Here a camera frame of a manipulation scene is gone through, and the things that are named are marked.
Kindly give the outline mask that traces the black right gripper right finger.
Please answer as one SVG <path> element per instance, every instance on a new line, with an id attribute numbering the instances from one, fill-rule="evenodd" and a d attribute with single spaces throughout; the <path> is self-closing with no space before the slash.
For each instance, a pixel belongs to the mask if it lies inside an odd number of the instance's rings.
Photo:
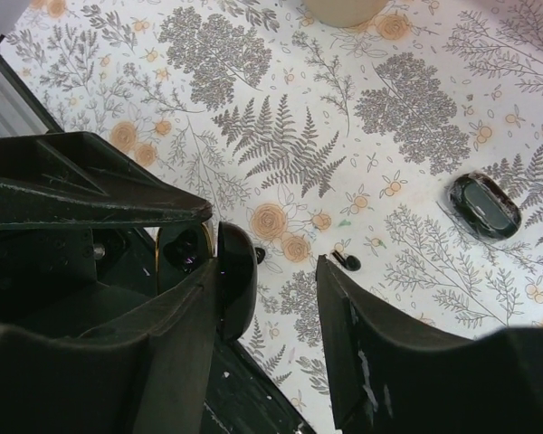
<path id="1" fill-rule="evenodd" d="M 333 419 L 345 433 L 543 433 L 543 327 L 477 340 L 370 294 L 320 257 Z"/>

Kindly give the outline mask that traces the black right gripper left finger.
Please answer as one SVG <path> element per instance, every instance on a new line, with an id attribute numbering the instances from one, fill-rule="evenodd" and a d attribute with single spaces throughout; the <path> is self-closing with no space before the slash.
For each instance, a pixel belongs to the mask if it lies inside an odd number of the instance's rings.
<path id="1" fill-rule="evenodd" d="M 0 325 L 0 433 L 197 433 L 217 264 L 78 338 Z"/>

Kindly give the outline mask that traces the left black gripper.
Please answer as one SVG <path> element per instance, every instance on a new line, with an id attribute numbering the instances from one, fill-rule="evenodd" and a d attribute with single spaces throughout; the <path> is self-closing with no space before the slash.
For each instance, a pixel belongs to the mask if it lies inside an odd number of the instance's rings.
<path id="1" fill-rule="evenodd" d="M 131 227 L 212 215 L 96 134 L 0 137 L 0 334 L 152 332 L 163 321 L 154 241 Z M 85 229 L 107 227 L 127 229 Z"/>

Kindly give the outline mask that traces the black gold-trimmed charging case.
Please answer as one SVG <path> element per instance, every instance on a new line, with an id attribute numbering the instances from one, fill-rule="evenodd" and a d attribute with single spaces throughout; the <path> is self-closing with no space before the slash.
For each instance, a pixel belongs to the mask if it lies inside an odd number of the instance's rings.
<path id="1" fill-rule="evenodd" d="M 230 222 L 183 223 L 160 228 L 155 243 L 157 292 L 174 288 L 214 260 L 217 331 L 225 342 L 238 340 L 254 315 L 258 260 L 252 240 Z"/>

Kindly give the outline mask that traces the black oval charging case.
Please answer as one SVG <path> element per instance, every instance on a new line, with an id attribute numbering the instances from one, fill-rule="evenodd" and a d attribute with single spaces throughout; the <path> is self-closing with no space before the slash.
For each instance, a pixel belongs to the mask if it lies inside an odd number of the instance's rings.
<path id="1" fill-rule="evenodd" d="M 447 196 L 456 216 L 478 239 L 504 241 L 520 229 L 519 207 L 484 173 L 470 172 L 455 178 Z"/>

